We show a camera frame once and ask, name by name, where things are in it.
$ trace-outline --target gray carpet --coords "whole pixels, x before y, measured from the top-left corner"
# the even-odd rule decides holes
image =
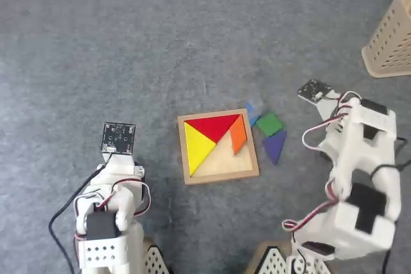
[[[101,162],[104,121],[137,125],[135,157],[153,205],[141,220],[176,274],[241,273],[280,222],[325,198],[328,165],[305,149],[319,121],[296,90],[319,78],[397,112],[410,137],[410,77],[374,79],[360,48],[391,0],[0,0],[0,266],[67,273],[51,215]],[[288,129],[273,166],[253,129],[261,175],[186,187],[178,115],[261,99]],[[406,148],[399,160],[411,156]],[[411,171],[389,273],[410,273]],[[71,249],[70,207],[57,232]],[[383,254],[339,262],[379,273]]]

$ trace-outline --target red triangle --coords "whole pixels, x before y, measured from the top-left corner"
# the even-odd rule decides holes
[[[230,129],[239,115],[218,116],[186,120],[197,131],[217,143]]]

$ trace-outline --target circuit board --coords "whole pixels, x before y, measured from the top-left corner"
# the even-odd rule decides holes
[[[101,152],[132,155],[136,126],[126,123],[104,123]]]
[[[300,98],[315,105],[332,90],[332,86],[327,85],[322,81],[312,79],[307,81],[298,90],[298,95]]]

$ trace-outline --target orange piece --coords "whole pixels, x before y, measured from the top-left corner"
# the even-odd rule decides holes
[[[247,140],[247,134],[245,133],[243,116],[239,116],[237,120],[230,127],[232,150],[234,154],[237,154],[243,147]]]

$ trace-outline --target purple triangle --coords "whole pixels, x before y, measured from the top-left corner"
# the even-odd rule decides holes
[[[280,159],[281,150],[283,149],[286,136],[287,132],[285,130],[279,130],[273,136],[267,137],[263,140],[265,152],[270,157],[270,160],[274,165],[277,165],[278,160]]]

